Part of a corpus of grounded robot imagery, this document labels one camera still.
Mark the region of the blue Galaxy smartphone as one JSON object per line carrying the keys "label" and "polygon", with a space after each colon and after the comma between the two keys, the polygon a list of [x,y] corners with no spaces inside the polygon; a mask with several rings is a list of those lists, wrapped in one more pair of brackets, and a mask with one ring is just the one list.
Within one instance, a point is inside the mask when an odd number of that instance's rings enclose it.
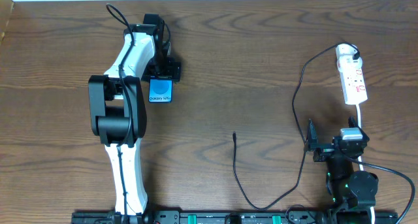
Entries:
{"label": "blue Galaxy smartphone", "polygon": [[148,100],[150,103],[170,103],[172,90],[172,80],[151,79]]}

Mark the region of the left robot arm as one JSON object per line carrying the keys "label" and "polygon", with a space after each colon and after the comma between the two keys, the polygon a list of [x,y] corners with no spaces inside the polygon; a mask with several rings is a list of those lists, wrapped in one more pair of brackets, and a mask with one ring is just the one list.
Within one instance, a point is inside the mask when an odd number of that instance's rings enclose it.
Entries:
{"label": "left robot arm", "polygon": [[[111,161],[116,212],[128,217],[143,215],[148,204],[140,163],[145,102],[170,103],[174,84],[181,78],[181,63],[171,57],[171,43],[163,38],[167,30],[157,14],[145,14],[141,24],[127,25],[115,62],[88,81],[91,128]],[[150,85],[147,99],[142,82]]]}

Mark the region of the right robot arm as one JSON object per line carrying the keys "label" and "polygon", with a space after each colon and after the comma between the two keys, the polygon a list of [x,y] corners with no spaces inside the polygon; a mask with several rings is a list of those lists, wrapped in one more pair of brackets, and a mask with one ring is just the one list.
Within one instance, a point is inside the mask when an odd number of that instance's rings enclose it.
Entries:
{"label": "right robot arm", "polygon": [[320,143],[312,120],[308,121],[304,150],[313,152],[313,161],[327,164],[326,187],[334,206],[318,220],[320,223],[370,223],[370,209],[376,205],[378,177],[364,170],[355,171],[353,162],[364,153],[370,140],[355,120],[340,129],[330,143]]}

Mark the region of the white USB charger plug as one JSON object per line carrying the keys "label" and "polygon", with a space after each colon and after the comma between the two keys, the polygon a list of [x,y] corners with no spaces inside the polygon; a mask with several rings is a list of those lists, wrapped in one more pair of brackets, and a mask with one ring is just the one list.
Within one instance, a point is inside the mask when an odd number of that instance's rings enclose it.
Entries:
{"label": "white USB charger plug", "polygon": [[345,72],[351,69],[361,69],[362,68],[362,58],[353,59],[353,56],[344,55],[337,58],[337,69],[340,72]]}

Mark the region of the white power strip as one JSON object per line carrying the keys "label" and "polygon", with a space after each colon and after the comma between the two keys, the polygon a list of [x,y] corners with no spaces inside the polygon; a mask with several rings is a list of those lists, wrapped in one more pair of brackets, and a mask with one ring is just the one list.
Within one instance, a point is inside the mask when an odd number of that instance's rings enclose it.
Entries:
{"label": "white power strip", "polygon": [[[358,59],[360,57],[359,52],[356,50],[356,46],[339,44],[336,47],[336,57],[338,58],[339,56],[344,55],[353,56],[353,59]],[[368,96],[362,68],[351,69],[345,72],[339,71],[339,73],[345,104],[358,105],[365,102],[368,99]]]}

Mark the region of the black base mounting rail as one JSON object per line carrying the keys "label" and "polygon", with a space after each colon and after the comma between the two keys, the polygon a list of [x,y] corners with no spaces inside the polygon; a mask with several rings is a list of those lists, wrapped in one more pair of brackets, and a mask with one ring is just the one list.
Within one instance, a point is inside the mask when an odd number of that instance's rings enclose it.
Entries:
{"label": "black base mounting rail", "polygon": [[287,212],[179,212],[177,210],[156,210],[145,215],[128,216],[118,212],[75,212],[71,224],[112,224],[112,223],[151,223],[151,224],[287,224],[287,223],[369,223],[366,212],[339,212],[334,219],[326,212],[303,211]]}

